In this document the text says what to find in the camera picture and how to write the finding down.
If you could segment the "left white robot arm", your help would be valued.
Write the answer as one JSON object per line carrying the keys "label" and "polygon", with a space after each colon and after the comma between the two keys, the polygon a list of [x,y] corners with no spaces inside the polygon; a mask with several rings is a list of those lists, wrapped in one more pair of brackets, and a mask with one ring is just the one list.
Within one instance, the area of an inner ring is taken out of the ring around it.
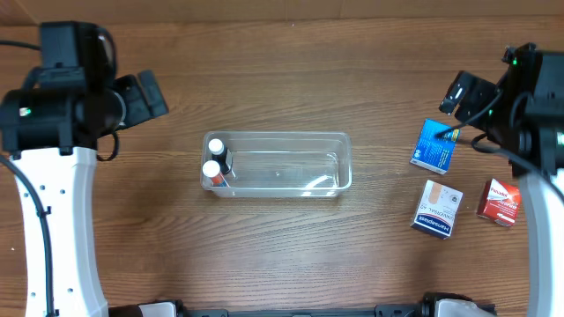
{"label": "left white robot arm", "polygon": [[28,316],[179,316],[178,301],[109,307],[96,264],[93,181],[99,138],[167,114],[154,74],[83,79],[81,69],[1,104],[5,159],[19,190]]}

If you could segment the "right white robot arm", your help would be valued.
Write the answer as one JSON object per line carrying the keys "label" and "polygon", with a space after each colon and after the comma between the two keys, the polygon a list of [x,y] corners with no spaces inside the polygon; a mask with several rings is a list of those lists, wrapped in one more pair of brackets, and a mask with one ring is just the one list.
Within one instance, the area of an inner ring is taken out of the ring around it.
{"label": "right white robot arm", "polygon": [[494,84],[457,74],[440,104],[481,130],[475,151],[502,156],[519,181],[527,217],[529,316],[563,314],[563,89],[545,71],[510,70]]}

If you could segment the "blue medicine box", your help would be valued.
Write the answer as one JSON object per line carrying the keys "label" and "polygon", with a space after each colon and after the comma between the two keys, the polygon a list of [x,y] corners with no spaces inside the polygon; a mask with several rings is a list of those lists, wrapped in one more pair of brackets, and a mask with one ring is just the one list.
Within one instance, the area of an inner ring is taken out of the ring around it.
{"label": "blue medicine box", "polygon": [[443,134],[447,129],[449,126],[446,124],[426,119],[410,163],[438,174],[445,174],[449,170],[450,160],[460,135],[458,129]]}

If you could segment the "white Hansaplast plaster box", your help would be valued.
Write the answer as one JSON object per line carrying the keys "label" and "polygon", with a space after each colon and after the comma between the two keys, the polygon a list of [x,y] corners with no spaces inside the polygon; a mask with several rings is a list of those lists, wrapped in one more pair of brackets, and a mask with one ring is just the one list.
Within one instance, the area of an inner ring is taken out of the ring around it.
{"label": "white Hansaplast plaster box", "polygon": [[428,180],[412,218],[411,228],[441,240],[450,238],[463,197],[464,194],[458,190]]}

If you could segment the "black tube white cap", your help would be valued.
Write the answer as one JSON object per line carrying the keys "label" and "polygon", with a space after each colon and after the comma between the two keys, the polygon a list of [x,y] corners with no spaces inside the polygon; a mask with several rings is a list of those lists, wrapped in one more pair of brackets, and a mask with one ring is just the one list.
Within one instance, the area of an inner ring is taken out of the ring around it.
{"label": "black tube white cap", "polygon": [[233,154],[226,145],[218,138],[209,141],[208,149],[211,153],[211,159],[216,161],[223,174],[229,174],[233,170]]}

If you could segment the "orange tube white cap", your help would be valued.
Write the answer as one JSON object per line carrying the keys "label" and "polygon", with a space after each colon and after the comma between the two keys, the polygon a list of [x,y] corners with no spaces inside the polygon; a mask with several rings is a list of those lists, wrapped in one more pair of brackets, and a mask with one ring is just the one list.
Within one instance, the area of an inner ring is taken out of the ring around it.
{"label": "orange tube white cap", "polygon": [[227,188],[229,186],[220,165],[215,160],[208,160],[202,165],[203,184],[208,187]]}

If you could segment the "clear plastic container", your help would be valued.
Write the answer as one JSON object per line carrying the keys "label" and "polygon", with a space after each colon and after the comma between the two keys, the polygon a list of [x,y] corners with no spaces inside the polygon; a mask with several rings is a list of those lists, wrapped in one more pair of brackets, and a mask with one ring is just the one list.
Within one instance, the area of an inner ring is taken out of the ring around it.
{"label": "clear plastic container", "polygon": [[336,197],[353,181],[350,137],[343,132],[211,131],[201,162],[212,158],[218,139],[233,156],[224,187],[200,175],[203,189],[226,198]]}

